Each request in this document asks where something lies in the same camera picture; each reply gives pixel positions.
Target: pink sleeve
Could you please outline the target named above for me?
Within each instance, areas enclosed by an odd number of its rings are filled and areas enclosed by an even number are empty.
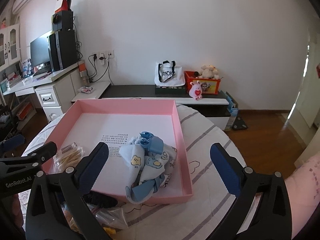
[[[320,152],[311,157],[285,180],[292,212],[294,238],[320,202]]]

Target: round table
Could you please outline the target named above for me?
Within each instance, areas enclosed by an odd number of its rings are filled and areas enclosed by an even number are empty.
[[[228,193],[209,155],[212,144],[219,142],[245,166],[240,152],[229,137],[192,108],[177,105],[193,184],[194,196],[183,204],[122,206],[129,227],[117,232],[117,240],[131,239],[206,239],[231,207],[235,196]],[[62,116],[48,124],[30,143],[23,156],[42,146]],[[29,191],[19,194],[26,214]],[[256,210],[254,201],[241,227],[246,230]]]

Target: pink bunny toy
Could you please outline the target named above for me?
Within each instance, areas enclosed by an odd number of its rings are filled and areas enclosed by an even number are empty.
[[[202,88],[200,85],[200,81],[198,80],[196,84],[190,82],[190,85],[192,85],[192,88],[189,91],[189,95],[194,98],[195,100],[199,100],[202,98]]]

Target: silver screw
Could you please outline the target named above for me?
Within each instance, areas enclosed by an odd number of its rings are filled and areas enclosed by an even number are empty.
[[[245,168],[244,168],[244,171],[245,171],[246,173],[248,173],[248,174],[253,173],[253,169],[251,169],[250,167],[245,167]]]
[[[73,167],[66,168],[66,173],[72,173],[75,169]]]
[[[38,172],[37,172],[37,177],[41,177],[43,174],[44,174],[43,171],[38,171]]]
[[[281,178],[282,174],[279,172],[279,171],[276,171],[275,172],[275,175],[278,177],[278,178]]]

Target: keyboard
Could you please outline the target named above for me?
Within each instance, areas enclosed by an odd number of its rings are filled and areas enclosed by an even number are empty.
[[[37,75],[41,75],[43,73],[50,73],[50,72],[52,72],[51,67],[44,67],[42,69],[39,69],[33,76],[35,77]]]

